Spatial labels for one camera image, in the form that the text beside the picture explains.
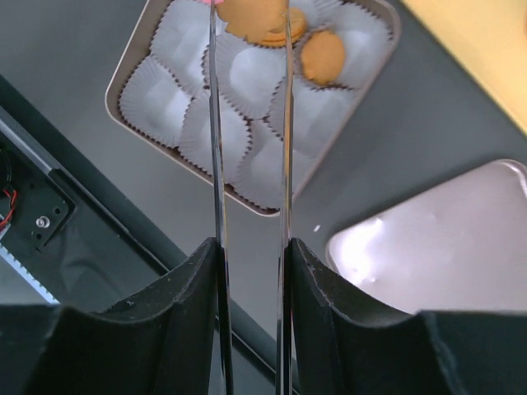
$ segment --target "rectangular tray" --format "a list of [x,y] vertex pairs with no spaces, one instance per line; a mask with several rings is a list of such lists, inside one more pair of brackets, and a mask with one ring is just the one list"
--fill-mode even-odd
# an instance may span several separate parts
[[[196,174],[201,179],[212,184],[212,178],[208,174],[205,174],[200,169],[186,162],[176,149],[170,149],[170,148],[163,147],[162,145],[157,144],[156,142],[144,137],[140,133],[132,130],[124,122],[124,119],[121,113],[119,112],[119,96],[126,82],[132,76],[132,73],[135,67],[150,53],[149,47],[150,47],[150,42],[152,40],[152,37],[156,32],[156,28],[161,20],[161,17],[163,16],[166,8],[170,5],[171,2],[172,0],[148,0],[147,1],[147,4],[142,10],[141,16],[139,17],[139,21],[136,24],[135,29],[133,30],[132,36],[130,40],[128,41],[126,49],[124,50],[124,53],[114,72],[114,75],[112,76],[108,89],[106,90],[106,96],[105,96],[106,109],[110,117],[115,122],[117,122],[119,125],[125,127],[128,131],[132,132],[136,136],[144,139],[149,144],[154,146],[158,151],[169,156],[172,160],[175,160],[176,162],[178,162],[185,169],[191,171],[192,173]],[[361,88],[357,92],[357,99],[353,101],[352,106],[350,107],[348,115],[346,117],[346,121],[341,125],[339,130],[336,131],[335,134],[328,140],[328,143],[326,144],[325,148],[322,150],[319,157],[316,159],[315,164],[313,165],[309,174],[304,178],[302,183],[299,184],[295,192],[295,195],[293,197],[293,200],[295,200],[296,198],[298,198],[298,196],[300,196],[302,190],[307,185],[307,183],[311,179],[314,172],[318,169],[318,167],[322,163],[322,160],[328,154],[329,149],[337,140],[340,132],[346,126],[347,121],[351,118],[352,114],[355,112],[355,109],[357,108],[359,103],[362,101],[364,95],[369,91],[371,84],[377,78],[383,66],[388,62],[389,57],[391,56],[395,47],[397,46],[397,43],[399,42],[399,38],[401,34],[399,16],[397,15],[397,12],[394,10],[394,8],[391,7],[387,2],[385,2],[384,0],[354,0],[354,1],[345,0],[345,2],[354,2],[358,5],[361,5],[364,8],[376,14],[383,21],[385,21],[392,35],[392,40],[390,41],[391,45],[383,61],[380,62],[377,69],[372,72],[370,80],[364,85],[363,88]],[[253,211],[256,214],[259,214],[261,216],[276,216],[279,213],[279,210],[262,209],[260,207],[257,207],[253,203],[248,202],[246,199],[244,199],[242,196],[236,193],[233,187],[230,185],[226,185],[225,190],[226,190],[226,194],[229,197],[233,198],[238,203],[247,207],[249,210]]]
[[338,232],[327,264],[396,309],[525,311],[527,167],[495,160]]

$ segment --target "white paper liner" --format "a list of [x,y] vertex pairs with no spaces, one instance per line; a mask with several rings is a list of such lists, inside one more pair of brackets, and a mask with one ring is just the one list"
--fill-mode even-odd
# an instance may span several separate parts
[[[181,86],[197,95],[205,85],[201,62],[208,46],[210,7],[196,0],[175,0],[167,8],[150,50],[175,75]],[[217,18],[217,33],[225,23]]]
[[[279,83],[269,110],[269,124],[278,136],[283,136],[285,78]],[[328,140],[347,121],[356,100],[354,91],[345,89],[313,90],[304,79],[293,79],[293,147],[316,158]]]
[[[285,50],[257,47],[225,33],[217,37],[216,63],[220,92],[247,118],[261,119],[285,76]],[[208,81],[208,54],[203,69]]]
[[178,145],[190,96],[152,56],[139,64],[119,98],[123,118],[139,132],[170,148]]
[[[192,101],[184,116],[180,154],[193,165],[212,174],[212,143],[208,94]],[[223,175],[230,184],[238,166],[250,148],[249,125],[234,108],[220,97],[222,124]]]
[[[314,33],[331,30],[343,41],[346,59],[334,85],[351,89],[363,87],[375,74],[389,51],[389,27],[384,21],[357,4],[338,6],[326,24],[310,31],[295,47],[295,72],[302,73],[301,53]],[[322,87],[306,80],[307,85]]]
[[[241,162],[233,183],[243,198],[263,209],[279,209],[282,202],[283,142],[264,121],[251,122],[253,146]],[[293,152],[293,195],[314,161],[298,151]]]
[[291,0],[289,7],[301,9],[309,29],[314,29],[329,22],[339,5],[339,0]]

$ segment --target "gray table surface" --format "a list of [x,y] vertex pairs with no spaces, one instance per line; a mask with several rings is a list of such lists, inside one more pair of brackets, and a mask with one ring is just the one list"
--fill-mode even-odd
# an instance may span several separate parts
[[[4,1],[0,74],[191,253],[214,233],[212,188],[105,112],[105,88],[144,2]],[[391,2],[403,22],[400,44],[294,206],[294,234],[321,258],[334,232],[434,184],[498,157],[527,163],[518,129]],[[274,337],[278,219],[231,200],[227,213],[232,297]]]

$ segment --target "cookie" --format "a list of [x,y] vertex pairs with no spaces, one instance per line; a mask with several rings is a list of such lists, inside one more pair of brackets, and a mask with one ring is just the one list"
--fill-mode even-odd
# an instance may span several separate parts
[[227,22],[226,31],[257,43],[271,30],[285,24],[286,0],[224,0],[217,4],[218,16]]
[[338,78],[346,60],[343,41],[331,30],[313,34],[301,51],[302,73],[308,80],[327,86]]
[[[292,7],[289,10],[289,20],[291,22],[291,41],[297,42],[307,30],[307,19],[304,12],[299,8]],[[279,30],[269,31],[265,37],[257,44],[265,47],[280,48],[286,45],[285,26]]]

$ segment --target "metal tin lid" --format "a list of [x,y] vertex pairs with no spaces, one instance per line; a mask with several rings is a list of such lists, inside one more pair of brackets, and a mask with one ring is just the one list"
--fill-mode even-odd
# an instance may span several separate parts
[[328,264],[409,313],[527,309],[527,169],[497,160],[328,242]]

